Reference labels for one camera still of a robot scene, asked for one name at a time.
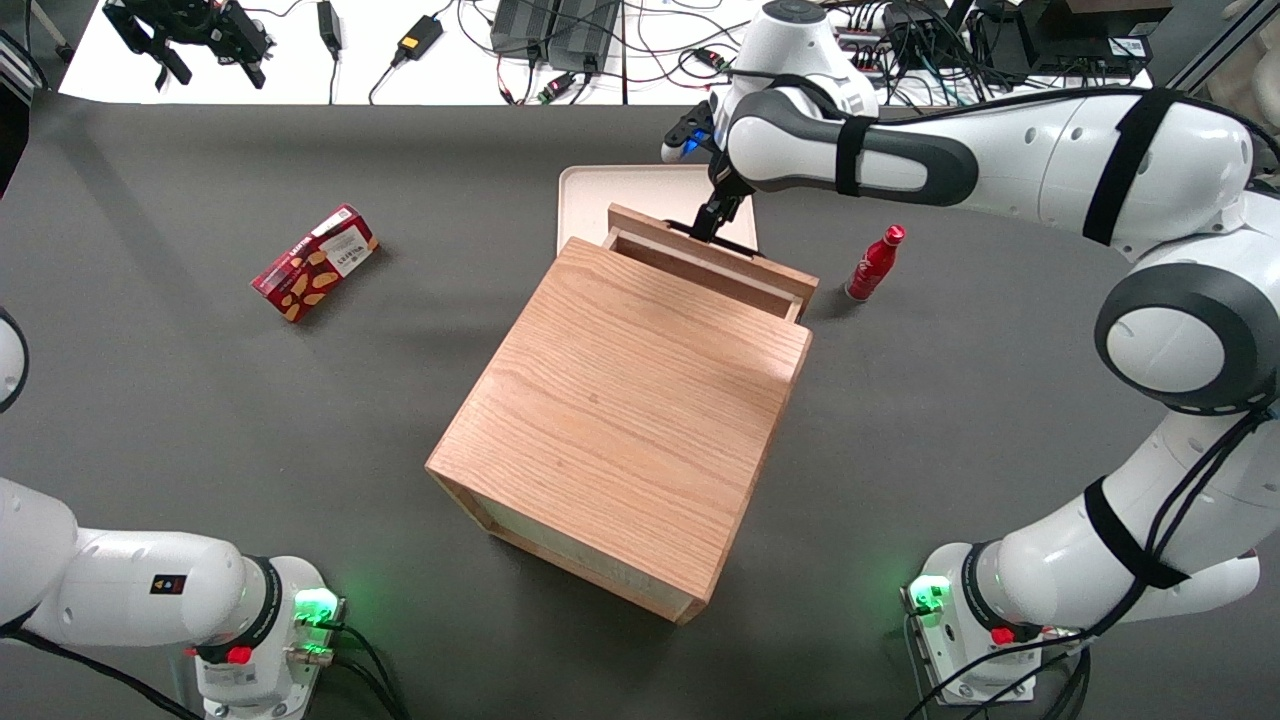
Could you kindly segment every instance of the power adapter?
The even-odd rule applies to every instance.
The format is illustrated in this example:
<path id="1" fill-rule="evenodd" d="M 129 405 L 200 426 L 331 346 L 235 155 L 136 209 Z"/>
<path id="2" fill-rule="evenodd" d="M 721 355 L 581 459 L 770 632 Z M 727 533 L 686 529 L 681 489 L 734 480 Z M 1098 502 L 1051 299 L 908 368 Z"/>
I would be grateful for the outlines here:
<path id="1" fill-rule="evenodd" d="M 444 27 L 440 26 L 440 20 L 422 15 L 422 19 L 413 23 L 413 27 L 396 45 L 396 59 L 392 60 L 392 67 L 401 65 L 406 60 L 421 59 L 443 33 Z"/>
<path id="2" fill-rule="evenodd" d="M 342 53 L 342 20 L 338 18 L 338 12 L 333 9 L 333 3 L 321 0 L 316 4 L 316 15 L 320 18 L 320 40 L 337 61 L 338 54 Z"/>

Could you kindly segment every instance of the red aluminum bottle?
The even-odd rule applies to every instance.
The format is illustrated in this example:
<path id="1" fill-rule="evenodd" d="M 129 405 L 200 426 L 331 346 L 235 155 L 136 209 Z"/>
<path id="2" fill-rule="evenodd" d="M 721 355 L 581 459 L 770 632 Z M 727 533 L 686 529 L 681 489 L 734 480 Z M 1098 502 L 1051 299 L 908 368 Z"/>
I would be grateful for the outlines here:
<path id="1" fill-rule="evenodd" d="M 884 237 L 867 249 L 863 260 L 858 263 L 852 277 L 845 283 L 845 295 L 859 302 L 864 302 L 876 292 L 884 275 L 893 269 L 897 260 L 897 246 L 906 240 L 906 229 L 902 225 L 890 225 L 884 231 Z"/>

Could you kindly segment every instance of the black strap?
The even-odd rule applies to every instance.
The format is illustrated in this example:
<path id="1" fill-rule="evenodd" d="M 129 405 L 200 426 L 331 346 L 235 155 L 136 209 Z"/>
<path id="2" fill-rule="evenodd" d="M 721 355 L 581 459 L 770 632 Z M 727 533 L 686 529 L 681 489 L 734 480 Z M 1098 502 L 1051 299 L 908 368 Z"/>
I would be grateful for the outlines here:
<path id="1" fill-rule="evenodd" d="M 1134 578 L 1153 588 L 1169 589 L 1190 578 L 1190 575 L 1156 560 L 1138 544 L 1138 541 L 1133 539 L 1129 528 L 1124 527 L 1120 516 L 1111 507 L 1111 502 L 1107 501 L 1106 493 L 1102 492 L 1103 480 L 1106 478 L 1098 478 L 1098 482 L 1084 489 L 1084 510 L 1089 514 L 1093 530 L 1098 533 L 1098 538 L 1102 539 L 1102 544 L 1107 546 L 1111 555 L 1133 573 Z"/>
<path id="2" fill-rule="evenodd" d="M 1116 123 L 1120 137 L 1111 150 L 1106 168 L 1102 169 L 1098 186 L 1093 190 L 1089 213 L 1084 217 L 1084 237 L 1106 246 L 1111 245 L 1120 209 L 1129 197 L 1133 179 L 1138 177 L 1142 159 L 1151 149 L 1151 141 L 1156 138 L 1156 132 L 1165 122 L 1169 109 L 1181 97 L 1181 92 L 1167 87 L 1148 90 Z"/>
<path id="3" fill-rule="evenodd" d="M 858 197 L 858 156 L 863 151 L 867 131 L 876 124 L 876 118 L 854 117 L 845 120 L 836 141 L 836 192 Z"/>

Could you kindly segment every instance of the gray table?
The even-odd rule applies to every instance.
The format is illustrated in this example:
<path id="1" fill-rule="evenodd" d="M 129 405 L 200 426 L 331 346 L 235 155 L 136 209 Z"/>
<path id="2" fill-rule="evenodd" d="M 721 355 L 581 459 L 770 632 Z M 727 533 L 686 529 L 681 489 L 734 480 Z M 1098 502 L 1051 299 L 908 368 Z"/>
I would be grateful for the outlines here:
<path id="1" fill-rule="evenodd" d="M 1161 416 L 1092 347 L 1126 265 L 1014 222 L 759 197 L 764 250 L 827 290 L 717 594 L 677 630 L 490 539 L 422 471 L 550 264 L 558 173 L 653 161 L 677 115 L 42 97 L 0 202 L 0 301 L 35 351 L 0 469 L 87 527 L 312 560 L 419 720 L 900 717 L 897 585 L 943 542 L 1053 510 Z M 384 251 L 287 325 L 248 282 L 344 201 Z M 849 313 L 836 288 L 893 222 L 910 232 L 899 268 Z M 1084 717 L 1274 717 L 1277 584 L 1266 571 L 1235 606 L 1117 628 Z M 93 655 L 173 692 L 172 648 Z M 18 647 L 0 648 L 0 716 L 163 717 Z M 315 720 L 380 716 L 326 673 Z"/>

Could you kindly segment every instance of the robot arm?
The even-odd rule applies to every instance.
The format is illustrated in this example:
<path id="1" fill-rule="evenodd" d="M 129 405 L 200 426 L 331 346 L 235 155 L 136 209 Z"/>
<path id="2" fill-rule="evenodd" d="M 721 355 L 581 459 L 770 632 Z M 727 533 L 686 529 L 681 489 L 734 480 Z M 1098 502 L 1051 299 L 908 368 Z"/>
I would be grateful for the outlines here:
<path id="1" fill-rule="evenodd" d="M 946 683 L 942 700 L 996 697 L 1039 666 L 1042 630 L 1093 628 L 1123 607 L 1135 579 L 1144 592 L 1124 620 L 1211 610 L 1251 592 L 1260 571 L 1251 548 L 1280 527 L 1280 423 L 1265 410 L 1280 373 L 1280 199 L 1245 191 L 1249 131 L 1211 108 L 1166 105 L 1115 191 L 1114 156 L 1133 152 L 1117 150 L 1117 131 L 1148 106 L 1139 92 L 1057 92 L 878 122 L 869 81 L 829 61 L 838 49 L 824 14 L 805 5 L 762 8 L 723 101 L 695 109 L 666 138 L 666 159 L 712 151 L 717 193 L 692 234 L 709 240 L 737 195 L 797 186 L 1085 234 L 1135 263 L 1103 302 L 1094 345 L 1120 379 L 1171 409 L 1128 462 L 1056 512 L 925 561 L 908 596 L 927 666 Z M 1100 206 L 1114 214 L 1101 232 Z M 1215 455 L 1245 421 L 1249 430 Z M 1203 487 L 1188 492 L 1188 477 Z M 1172 524 L 1161 514 L 1170 498 L 1187 511 L 1156 553 L 1144 541 L 1157 518 Z M 980 662 L 1004 646 L 1027 648 Z M 1015 700 L 1032 700 L 1033 684 Z"/>
<path id="2" fill-rule="evenodd" d="M 0 307 L 0 411 L 22 392 L 27 343 Z M 78 527 L 60 501 L 0 478 L 0 639 L 187 644 L 205 711 L 297 719 L 330 657 L 340 601 L 297 557 L 251 557 L 229 542 Z"/>

